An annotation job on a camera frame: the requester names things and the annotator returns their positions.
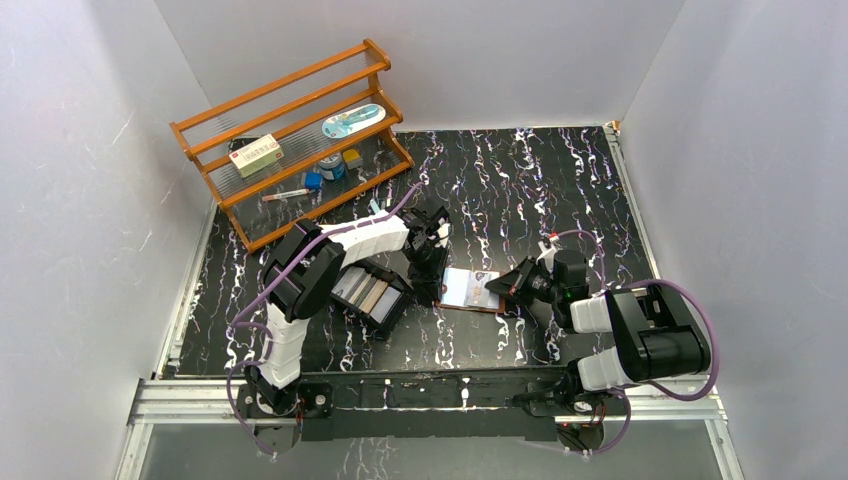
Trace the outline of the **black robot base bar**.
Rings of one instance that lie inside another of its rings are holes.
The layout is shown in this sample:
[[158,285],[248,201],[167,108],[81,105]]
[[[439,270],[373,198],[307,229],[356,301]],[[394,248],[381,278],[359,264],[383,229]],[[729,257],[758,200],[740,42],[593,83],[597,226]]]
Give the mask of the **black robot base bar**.
[[290,426],[295,440],[517,437],[590,450],[604,441],[604,397],[553,393],[564,366],[310,372],[283,390],[255,367],[232,398],[254,432]]

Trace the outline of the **silver VIP credit card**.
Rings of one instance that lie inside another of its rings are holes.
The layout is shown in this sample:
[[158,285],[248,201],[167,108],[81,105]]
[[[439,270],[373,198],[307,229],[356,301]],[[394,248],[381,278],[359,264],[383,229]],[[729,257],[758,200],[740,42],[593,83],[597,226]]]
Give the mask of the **silver VIP credit card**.
[[487,283],[499,278],[496,271],[471,271],[468,277],[464,305],[482,310],[499,310],[500,296],[492,292]]

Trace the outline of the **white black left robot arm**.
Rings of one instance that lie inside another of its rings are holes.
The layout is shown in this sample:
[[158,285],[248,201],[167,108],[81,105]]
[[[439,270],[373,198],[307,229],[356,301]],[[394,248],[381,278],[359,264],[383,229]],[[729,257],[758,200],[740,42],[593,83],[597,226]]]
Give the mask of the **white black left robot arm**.
[[258,367],[265,382],[260,403],[275,416],[294,411],[300,360],[309,320],[325,308],[341,272],[387,252],[402,252],[416,301],[440,301],[451,230],[448,211],[435,204],[380,210],[358,221],[319,226],[300,220],[284,236],[267,265],[264,280],[270,333]]

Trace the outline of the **orange leather card holder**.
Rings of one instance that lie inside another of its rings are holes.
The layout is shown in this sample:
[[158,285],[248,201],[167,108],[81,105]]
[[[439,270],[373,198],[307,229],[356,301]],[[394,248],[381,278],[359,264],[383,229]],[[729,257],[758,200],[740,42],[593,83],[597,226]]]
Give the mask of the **orange leather card holder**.
[[443,308],[456,310],[478,311],[496,314],[504,313],[506,310],[506,302],[502,297],[500,297],[501,304],[499,310],[482,310],[474,307],[469,308],[464,305],[464,297],[466,293],[468,277],[471,271],[478,270],[468,270],[452,267],[445,269],[443,291],[441,292],[441,297],[438,301],[438,305]]

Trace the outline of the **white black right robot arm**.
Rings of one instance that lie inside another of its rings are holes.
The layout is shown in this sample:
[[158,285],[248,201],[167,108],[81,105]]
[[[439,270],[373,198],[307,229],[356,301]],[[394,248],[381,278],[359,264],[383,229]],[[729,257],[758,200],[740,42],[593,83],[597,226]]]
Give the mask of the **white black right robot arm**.
[[658,379],[707,373],[704,387],[690,400],[709,393],[719,371],[712,329],[695,319],[693,301],[663,280],[591,295],[588,262],[572,250],[546,258],[525,258],[515,269],[486,287],[511,303],[551,307],[556,324],[568,333],[609,333],[612,347],[573,360],[554,394],[577,414],[590,413],[603,393]]

